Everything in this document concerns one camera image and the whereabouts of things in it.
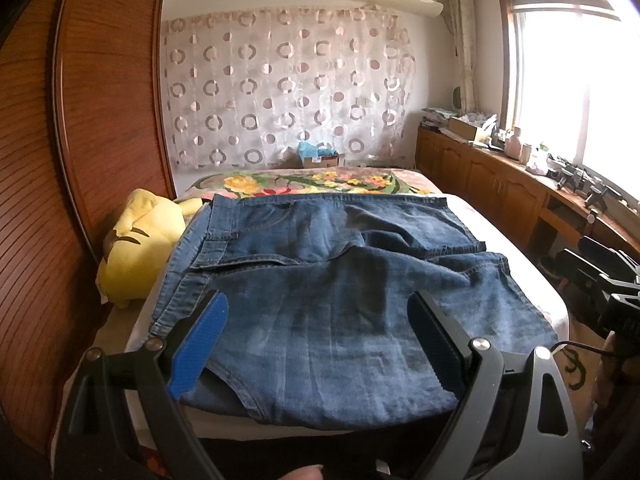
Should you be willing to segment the person's left hand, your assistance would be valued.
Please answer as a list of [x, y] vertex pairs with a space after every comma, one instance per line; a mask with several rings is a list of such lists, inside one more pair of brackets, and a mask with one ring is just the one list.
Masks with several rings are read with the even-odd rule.
[[280, 480], [323, 480], [323, 466], [303, 466], [285, 474]]

